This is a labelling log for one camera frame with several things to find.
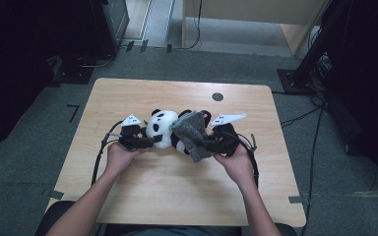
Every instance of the panda ear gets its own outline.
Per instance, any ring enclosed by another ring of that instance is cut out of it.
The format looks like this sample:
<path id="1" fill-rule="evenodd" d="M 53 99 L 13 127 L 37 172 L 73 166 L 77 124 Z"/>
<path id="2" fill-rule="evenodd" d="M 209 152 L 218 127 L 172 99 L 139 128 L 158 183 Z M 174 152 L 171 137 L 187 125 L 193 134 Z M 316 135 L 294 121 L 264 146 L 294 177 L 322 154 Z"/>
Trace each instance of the panda ear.
<path id="1" fill-rule="evenodd" d="M 154 116 L 156 113 L 158 113 L 160 111 L 160 109 L 156 109 L 152 112 L 152 116 Z"/>
<path id="2" fill-rule="evenodd" d="M 182 111 L 182 113 L 180 113 L 180 115 L 178 116 L 179 118 L 180 118 L 180 116 L 182 116 L 182 115 L 184 115 L 184 114 L 186 114 L 186 113 L 191 113 L 192 111 L 191 110 L 184 110 L 184 111 Z"/>
<path id="3" fill-rule="evenodd" d="M 203 110 L 202 113 L 204 113 L 204 121 L 205 121 L 205 128 L 208 127 L 208 124 L 210 123 L 211 121 L 211 113 L 207 110 Z"/>

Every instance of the person's left hand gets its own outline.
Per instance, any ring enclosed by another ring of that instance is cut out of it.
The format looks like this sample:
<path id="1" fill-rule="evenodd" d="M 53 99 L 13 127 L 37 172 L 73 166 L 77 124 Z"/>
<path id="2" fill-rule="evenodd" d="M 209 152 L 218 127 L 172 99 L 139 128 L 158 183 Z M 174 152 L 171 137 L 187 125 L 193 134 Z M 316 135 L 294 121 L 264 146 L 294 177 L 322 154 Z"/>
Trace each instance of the person's left hand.
<path id="1" fill-rule="evenodd" d="M 113 143 L 108 147 L 105 173 L 118 177 L 128 168 L 134 157 L 147 151 L 147 148 L 129 150 L 118 142 Z"/>

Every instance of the panda plush toy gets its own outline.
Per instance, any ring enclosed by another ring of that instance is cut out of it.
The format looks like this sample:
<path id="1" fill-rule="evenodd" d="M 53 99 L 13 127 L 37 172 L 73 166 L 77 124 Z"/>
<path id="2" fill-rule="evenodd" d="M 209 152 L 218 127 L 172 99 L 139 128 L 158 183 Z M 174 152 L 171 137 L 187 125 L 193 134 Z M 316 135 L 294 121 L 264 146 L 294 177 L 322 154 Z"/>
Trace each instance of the panda plush toy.
<path id="1" fill-rule="evenodd" d="M 171 147 L 171 124 L 178 119 L 177 113 L 170 110 L 156 109 L 152 112 L 152 118 L 146 124 L 145 133 L 149 138 L 162 135 L 161 141 L 155 143 L 156 148 Z"/>
<path id="2" fill-rule="evenodd" d="M 184 110 L 182 113 L 179 114 L 178 118 L 180 118 L 182 115 L 186 113 L 190 113 L 192 110 Z M 205 121 L 205 128 L 208 127 L 208 124 L 211 121 L 211 113 L 209 111 L 203 110 L 201 111 L 204 113 L 204 121 Z M 180 141 L 180 139 L 176 136 L 176 134 L 172 133 L 171 136 L 171 144 L 176 148 L 178 151 L 184 153 L 184 154 L 190 154 L 190 152 L 186 149 L 185 145 Z"/>

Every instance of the person's right hand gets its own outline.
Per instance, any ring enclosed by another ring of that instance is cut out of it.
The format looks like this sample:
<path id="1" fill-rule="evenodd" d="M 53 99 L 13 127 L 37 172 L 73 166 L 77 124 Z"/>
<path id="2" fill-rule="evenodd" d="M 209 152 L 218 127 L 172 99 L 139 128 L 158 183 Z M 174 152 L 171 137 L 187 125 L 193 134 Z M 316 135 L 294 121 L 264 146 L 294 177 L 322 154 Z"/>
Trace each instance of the person's right hand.
<path id="1" fill-rule="evenodd" d="M 238 145 L 232 156 L 213 153 L 213 157 L 225 168 L 228 176 L 238 185 L 253 181 L 253 165 L 243 145 Z"/>

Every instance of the gray carpet floor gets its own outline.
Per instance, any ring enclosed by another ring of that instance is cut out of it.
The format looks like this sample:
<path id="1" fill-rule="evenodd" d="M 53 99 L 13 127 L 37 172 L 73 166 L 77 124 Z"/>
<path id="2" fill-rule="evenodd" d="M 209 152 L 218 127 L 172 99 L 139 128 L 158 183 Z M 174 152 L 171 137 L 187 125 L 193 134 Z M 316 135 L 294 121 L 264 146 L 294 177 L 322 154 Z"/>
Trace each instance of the gray carpet floor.
<path id="1" fill-rule="evenodd" d="M 88 85 L 45 88 L 11 135 L 0 143 L 0 235 L 33 235 L 48 204 L 44 193 L 57 181 L 97 78 L 252 84 L 282 91 L 277 69 L 295 69 L 299 63 L 291 57 L 121 49 L 111 63 L 94 70 Z M 274 94 L 274 99 L 281 121 L 315 108 L 308 96 Z M 72 122 L 75 108 L 68 104 L 80 106 Z M 318 112 L 314 112 L 283 129 L 304 200 L 308 198 L 317 120 Z M 329 109 L 322 114 L 314 158 L 305 235 L 378 235 L 378 167 L 365 156 L 345 155 L 341 133 Z"/>

